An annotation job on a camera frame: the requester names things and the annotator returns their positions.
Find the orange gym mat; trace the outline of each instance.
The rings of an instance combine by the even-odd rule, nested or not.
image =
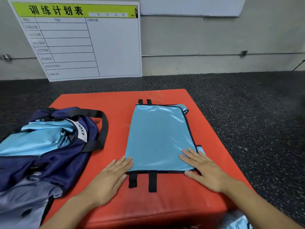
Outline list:
[[[251,187],[185,89],[65,94],[51,107],[101,110],[108,118],[109,131],[105,148],[92,154],[74,189],[54,201],[45,222],[109,162],[125,154],[132,114],[139,99],[144,103],[151,99],[154,104],[184,104],[189,109],[186,116],[195,143],[202,145],[207,156],[231,177]],[[100,129],[100,120],[94,120]],[[225,213],[236,208],[226,196],[208,190],[184,174],[158,174],[157,186],[156,193],[148,192],[148,174],[139,174],[138,187],[132,189],[128,188],[127,179],[117,195],[107,205],[89,212],[79,228],[216,228]]]

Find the wall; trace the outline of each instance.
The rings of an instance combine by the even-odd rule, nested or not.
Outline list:
[[[0,54],[34,56],[7,0],[0,6]],[[305,52],[304,6],[305,0],[246,0],[239,18],[141,16],[142,55]],[[292,70],[304,59],[305,54],[171,56],[142,62],[143,75],[170,75]],[[45,78],[36,59],[0,60],[1,80],[29,78]]]

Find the yellow-green header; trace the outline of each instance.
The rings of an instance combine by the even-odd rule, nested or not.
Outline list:
[[[137,18],[136,5],[13,2],[19,17]]]

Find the speckled floor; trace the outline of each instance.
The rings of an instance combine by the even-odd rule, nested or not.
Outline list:
[[[60,94],[185,88],[255,191],[305,226],[305,72],[0,81],[0,137]]]

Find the whiteboard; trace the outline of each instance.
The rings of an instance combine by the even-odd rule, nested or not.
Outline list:
[[[246,0],[140,0],[142,15],[238,17]]]
[[[49,81],[142,76],[139,2],[8,1]]]

